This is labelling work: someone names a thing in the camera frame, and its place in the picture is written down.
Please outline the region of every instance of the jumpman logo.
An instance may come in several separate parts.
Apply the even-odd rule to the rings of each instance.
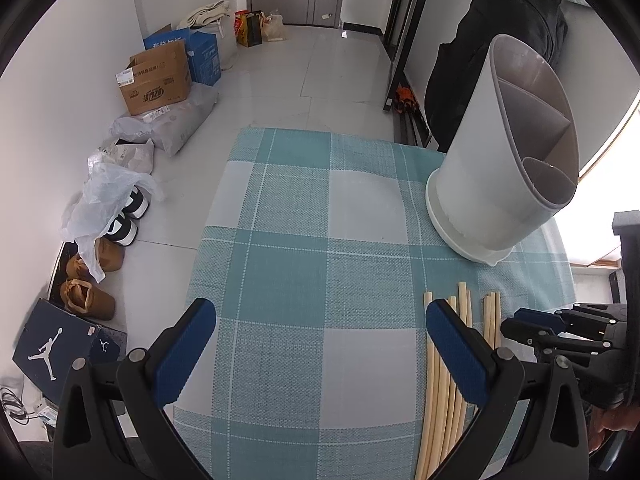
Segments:
[[[51,347],[53,346],[53,343],[56,342],[56,339],[58,339],[58,336],[60,334],[62,334],[61,328],[58,329],[58,333],[56,334],[55,338],[49,338],[49,340],[44,343],[44,345],[38,348],[38,350],[42,352],[41,354],[31,355],[27,358],[29,361],[33,361],[34,359],[43,359],[45,364],[47,365],[47,368],[49,369],[49,377],[51,377],[51,381],[55,381],[56,378],[53,375],[53,370],[51,370],[51,360],[49,359],[49,354],[51,354]]]

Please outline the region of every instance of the bundle of chopsticks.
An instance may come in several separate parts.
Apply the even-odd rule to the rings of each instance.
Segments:
[[[424,307],[433,294],[424,293]],[[449,305],[467,326],[472,326],[471,292],[466,283],[458,283],[458,298],[451,296]],[[484,297],[484,340],[491,348],[500,346],[500,293]],[[427,341],[427,393],[422,425],[420,453],[415,480],[429,478],[456,445],[465,429],[466,402],[456,388],[431,338]]]

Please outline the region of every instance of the blue gripper pad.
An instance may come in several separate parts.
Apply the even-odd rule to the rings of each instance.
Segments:
[[[216,309],[210,301],[202,300],[197,312],[182,327],[182,333],[156,367],[152,393],[158,408],[178,400],[215,327]]]
[[[429,304],[427,330],[466,402],[482,407],[489,397],[487,371],[443,308],[450,307]]]
[[[564,321],[562,321],[562,318],[558,316],[558,314],[539,312],[537,310],[531,310],[530,308],[519,308],[513,315],[513,319],[549,328],[554,332],[554,335],[566,332]]]

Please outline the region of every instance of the human hand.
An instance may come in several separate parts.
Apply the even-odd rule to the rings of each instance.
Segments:
[[[638,423],[640,423],[640,406],[618,406],[613,410],[601,410],[594,406],[587,430],[589,453],[602,446],[606,430],[635,431]]]

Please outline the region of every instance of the metal screw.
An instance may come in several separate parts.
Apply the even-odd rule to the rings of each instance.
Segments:
[[[496,355],[503,361],[510,361],[513,359],[513,352],[506,346],[501,346],[495,351]]]
[[[556,356],[556,364],[562,368],[562,370],[567,370],[569,367],[569,359],[564,357],[563,355]]]
[[[86,364],[86,359],[84,357],[79,357],[73,362],[71,366],[73,367],[74,370],[82,370],[85,364]]]
[[[131,353],[129,354],[129,361],[133,362],[133,363],[137,363],[142,361],[142,359],[145,358],[146,355],[146,351],[143,348],[136,348],[135,350],[132,350]]]

